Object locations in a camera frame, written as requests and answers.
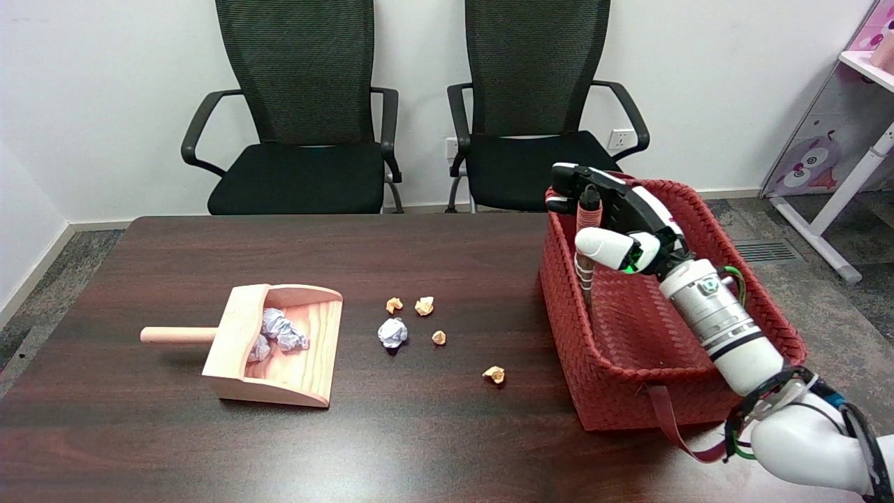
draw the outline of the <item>electrical outlet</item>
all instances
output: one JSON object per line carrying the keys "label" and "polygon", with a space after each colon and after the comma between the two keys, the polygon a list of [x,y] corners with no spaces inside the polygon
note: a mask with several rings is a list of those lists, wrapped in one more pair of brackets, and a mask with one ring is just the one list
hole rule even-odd
{"label": "electrical outlet", "polygon": [[632,129],[613,129],[607,150],[624,150],[637,144],[637,134]]}
{"label": "electrical outlet", "polygon": [[456,140],[456,138],[448,138],[446,140],[446,153],[447,153],[447,162],[453,163],[453,159],[456,158],[456,155],[460,153],[460,144]]}

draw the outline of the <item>chair armrest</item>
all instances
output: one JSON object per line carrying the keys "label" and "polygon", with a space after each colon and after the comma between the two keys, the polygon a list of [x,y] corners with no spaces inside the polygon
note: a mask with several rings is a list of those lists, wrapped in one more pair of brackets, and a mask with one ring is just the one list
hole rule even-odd
{"label": "chair armrest", "polygon": [[397,159],[394,158],[394,137],[397,135],[399,95],[397,90],[387,88],[370,88],[369,90],[382,95],[382,158],[392,171],[392,181],[400,183],[403,177],[401,176],[401,170],[397,166]]}
{"label": "chair armrest", "polygon": [[224,96],[235,96],[240,94],[242,94],[241,90],[218,90],[205,96],[205,99],[202,100],[202,104],[198,106],[196,114],[192,117],[190,127],[187,128],[186,136],[183,138],[183,144],[180,146],[180,155],[183,157],[183,161],[186,164],[206,169],[218,176],[224,176],[226,174],[223,169],[196,158],[196,146],[198,145],[198,139],[201,137],[202,131],[205,130],[205,124],[208,123],[208,118],[211,117],[211,113],[215,111],[215,107],[221,98]]}
{"label": "chair armrest", "polygon": [[460,175],[460,164],[468,154],[472,145],[472,137],[468,133],[468,117],[466,116],[466,101],[462,98],[462,90],[472,89],[472,82],[455,84],[447,88],[447,100],[450,102],[450,111],[453,115],[453,129],[456,131],[456,142],[459,147],[453,166],[450,168],[450,176]]}
{"label": "chair armrest", "polygon": [[630,119],[630,123],[633,124],[633,131],[637,133],[636,145],[618,152],[611,158],[617,162],[631,154],[636,154],[637,152],[642,152],[647,149],[650,141],[649,130],[645,127],[645,120],[643,120],[643,116],[639,113],[637,104],[634,103],[633,98],[630,97],[630,93],[627,92],[627,88],[618,82],[609,81],[593,81],[593,85],[607,87],[615,94],[621,106],[624,107],[624,112]]}

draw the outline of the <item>mesh backrest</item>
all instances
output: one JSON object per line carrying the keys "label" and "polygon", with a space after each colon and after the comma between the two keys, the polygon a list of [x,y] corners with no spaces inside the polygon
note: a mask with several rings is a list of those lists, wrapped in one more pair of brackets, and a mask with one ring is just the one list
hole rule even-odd
{"label": "mesh backrest", "polygon": [[373,0],[216,0],[261,141],[373,140]]}
{"label": "mesh backrest", "polygon": [[466,0],[472,131],[576,131],[608,20],[609,0]]}

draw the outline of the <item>wooden dustpan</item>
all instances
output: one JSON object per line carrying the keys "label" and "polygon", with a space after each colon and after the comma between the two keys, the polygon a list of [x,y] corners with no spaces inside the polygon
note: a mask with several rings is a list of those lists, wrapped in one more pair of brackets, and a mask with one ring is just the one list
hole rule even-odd
{"label": "wooden dustpan", "polygon": [[[283,353],[270,341],[262,362],[247,363],[260,336],[264,308],[285,313],[307,334],[307,350]],[[221,398],[328,407],[335,348],[342,318],[342,295],[306,285],[237,286],[217,328],[146,327],[144,344],[210,344],[202,375]]]}

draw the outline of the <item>dark wooden table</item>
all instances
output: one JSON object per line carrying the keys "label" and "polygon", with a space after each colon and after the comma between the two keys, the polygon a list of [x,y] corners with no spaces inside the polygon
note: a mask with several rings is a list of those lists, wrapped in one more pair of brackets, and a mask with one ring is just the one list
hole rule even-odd
{"label": "dark wooden table", "polygon": [[[654,431],[585,433],[537,282],[545,225],[138,220],[0,402],[0,501],[860,500],[742,460],[700,465]],[[256,283],[344,294],[329,410],[220,401],[205,352],[139,343],[146,325],[216,325],[230,289]],[[410,330],[394,356],[375,336],[392,296]],[[481,378],[495,364],[500,388]]]}

